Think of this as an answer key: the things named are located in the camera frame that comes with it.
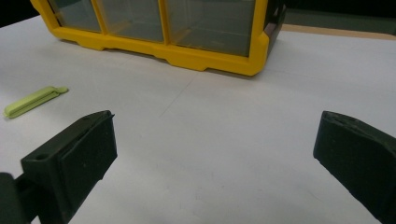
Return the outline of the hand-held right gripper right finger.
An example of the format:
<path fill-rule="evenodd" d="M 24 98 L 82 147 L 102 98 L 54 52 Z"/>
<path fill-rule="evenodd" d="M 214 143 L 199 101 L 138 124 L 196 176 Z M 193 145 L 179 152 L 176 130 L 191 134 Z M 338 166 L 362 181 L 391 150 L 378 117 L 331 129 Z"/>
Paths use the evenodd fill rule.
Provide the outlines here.
<path fill-rule="evenodd" d="M 396 224 L 396 138 L 324 111 L 313 156 L 382 224 Z"/>

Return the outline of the yellow drawer organizer box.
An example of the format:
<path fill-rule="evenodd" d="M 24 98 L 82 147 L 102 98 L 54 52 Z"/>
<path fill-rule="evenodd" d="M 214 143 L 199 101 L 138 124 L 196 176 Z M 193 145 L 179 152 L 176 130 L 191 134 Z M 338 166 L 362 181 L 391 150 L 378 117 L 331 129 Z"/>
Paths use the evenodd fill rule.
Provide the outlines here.
<path fill-rule="evenodd" d="M 30 0 L 56 37 L 245 76 L 266 64 L 284 0 Z"/>

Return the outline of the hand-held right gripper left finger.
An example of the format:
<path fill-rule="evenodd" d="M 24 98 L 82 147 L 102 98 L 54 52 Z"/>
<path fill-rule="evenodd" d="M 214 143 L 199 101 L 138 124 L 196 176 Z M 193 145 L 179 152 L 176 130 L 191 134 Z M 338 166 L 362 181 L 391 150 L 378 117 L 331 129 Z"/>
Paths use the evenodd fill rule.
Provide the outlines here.
<path fill-rule="evenodd" d="M 116 158 L 113 114 L 78 119 L 21 159 L 28 218 L 67 224 Z"/>

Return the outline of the light green sealing clip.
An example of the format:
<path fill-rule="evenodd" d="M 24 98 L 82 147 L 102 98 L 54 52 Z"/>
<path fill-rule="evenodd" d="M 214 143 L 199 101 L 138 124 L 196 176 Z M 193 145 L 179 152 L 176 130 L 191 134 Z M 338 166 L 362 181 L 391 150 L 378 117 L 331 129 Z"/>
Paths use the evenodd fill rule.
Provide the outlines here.
<path fill-rule="evenodd" d="M 67 87 L 52 87 L 48 86 L 41 90 L 35 91 L 20 100 L 7 105 L 4 109 L 4 116 L 8 119 L 15 119 L 16 117 L 52 100 L 61 94 L 68 92 Z"/>

